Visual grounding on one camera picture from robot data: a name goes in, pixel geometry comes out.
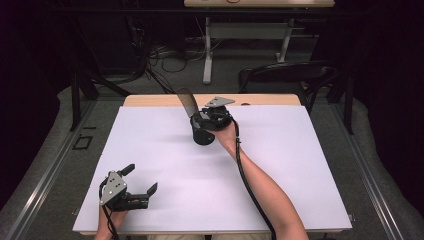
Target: gray carpet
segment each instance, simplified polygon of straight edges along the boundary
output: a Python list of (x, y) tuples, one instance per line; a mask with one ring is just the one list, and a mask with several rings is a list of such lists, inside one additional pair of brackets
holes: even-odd
[[(314, 41), (313, 39), (293, 39), (286, 60), (309, 59)], [(163, 74), (175, 89), (184, 86), (189, 87), (195, 93), (235, 93), (237, 92), (238, 71), (245, 67), (275, 61), (274, 54), (278, 52), (279, 47), (280, 45), (277, 43), (263, 44), (255, 41), (242, 42), (242, 44), (240, 42), (221, 43), (214, 51), (211, 85), (202, 84), (204, 64), (202, 60), (189, 61), (182, 71), (176, 73), (164, 70), (170, 70), (170, 68), (178, 70), (184, 66), (184, 62), (175, 58), (167, 59), (164, 62), (160, 60), (154, 69)], [(137, 94), (162, 93), (158, 84), (147, 76), (120, 86)], [(47, 197), (42, 199), (43, 202), (39, 209), (35, 210), (34, 218), (28, 220), (27, 227), (19, 235), (21, 239), (92, 238), (72, 232), (76, 219), (72, 213), (82, 204), (117, 110), (123, 102), (123, 98), (109, 89), (103, 86), (98, 86), (98, 89), (101, 93), (99, 101), (94, 103), (83, 101), (86, 106), (92, 106), (92, 108), (87, 112), (83, 125), (75, 133), (76, 136), (92, 137), (89, 148), (72, 150), (72, 144), (75, 144), (74, 139), (71, 148), (63, 156), (63, 164), (60, 165), (58, 174), (52, 180), (54, 184), (47, 189)], [(16, 220), (19, 219), (25, 204), (69, 137), (68, 130), (72, 120), (70, 90), (66, 89), (59, 97), (61, 111), (51, 133), (27, 175), (0, 213), (0, 222), (2, 223), (0, 239), (6, 239), (10, 230), (16, 226)], [(352, 147), (346, 141), (345, 129), (340, 126), (340, 120), (334, 109), (338, 109), (338, 106), (328, 105), (324, 98), (320, 98), (314, 106), (311, 120), (346, 209), (349, 214), (355, 216), (356, 220), (352, 223), (352, 230), (330, 234), (329, 237), (346, 240), (391, 239), (388, 237), (376, 212), (374, 202), (364, 186)], [(357, 101), (354, 103), (353, 130), (361, 152), (365, 156), (382, 194), (388, 200), (388, 205), (404, 239), (424, 239), (423, 220), (415, 209), (403, 199), (393, 180), (379, 162), (367, 121), (366, 108)], [(310, 234), (311, 239), (318, 239), (322, 236), (322, 233)]]

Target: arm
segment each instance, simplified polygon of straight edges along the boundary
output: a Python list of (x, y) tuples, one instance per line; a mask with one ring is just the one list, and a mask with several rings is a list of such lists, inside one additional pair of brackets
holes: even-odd
[[(234, 123), (231, 123), (224, 130), (212, 133), (231, 157), (236, 160)], [(308, 239), (303, 223), (286, 193), (242, 149), (240, 149), (240, 159), (247, 181), (274, 227), (277, 239)]]
[[(127, 213), (128, 211), (112, 213), (111, 219), (116, 229), (118, 229), (122, 225)], [(99, 224), (97, 227), (97, 234), (94, 237), (94, 240), (110, 240), (110, 239), (112, 239), (112, 233), (110, 232), (108, 228), (107, 218), (105, 216), (105, 213), (103, 212), (103, 209), (99, 207)]]

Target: white tabletop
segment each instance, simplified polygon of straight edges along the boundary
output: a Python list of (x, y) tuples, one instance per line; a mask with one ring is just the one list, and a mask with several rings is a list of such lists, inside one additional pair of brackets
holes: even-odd
[[(307, 231), (341, 231), (351, 223), (303, 106), (228, 106), (245, 152), (287, 192)], [(122, 233), (245, 233), (267, 226), (236, 163), (217, 141), (199, 146), (182, 107), (121, 107), (73, 231), (94, 234), (99, 184), (134, 163), (128, 192), (157, 192), (129, 212)]]
[(333, 7), (334, 0), (184, 0), (186, 7)]

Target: dark background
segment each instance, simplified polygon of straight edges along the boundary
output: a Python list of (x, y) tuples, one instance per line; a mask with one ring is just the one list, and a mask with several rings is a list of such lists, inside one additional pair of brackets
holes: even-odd
[[(143, 3), (144, 7), (183, 6), (183, 1), (173, 0)], [(1, 4), (3, 207), (54, 122), (60, 105), (57, 94), (70, 85), (77, 69), (132, 74), (142, 70), (143, 63), (131, 45), (123, 17), (98, 20), (47, 15), (34, 0)], [(60, 4), (78, 6), (83, 1)], [(112, 0), (102, 4), (122, 7)], [(424, 215), (424, 3), (339, 0), (336, 8), (371, 11), (372, 18), (327, 21), (312, 59), (332, 60), (342, 71), (350, 71), (355, 97), (368, 108), (382, 163), (404, 196)], [(183, 18), (144, 20), (150, 24), (146, 41), (153, 39), (175, 49), (183, 50), (184, 34), (192, 33), (192, 23)]]

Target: black chair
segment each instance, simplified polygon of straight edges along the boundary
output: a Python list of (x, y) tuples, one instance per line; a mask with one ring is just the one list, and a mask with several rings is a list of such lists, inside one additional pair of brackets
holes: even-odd
[(239, 93), (294, 93), (311, 113), (319, 89), (338, 76), (327, 61), (282, 62), (239, 72)]

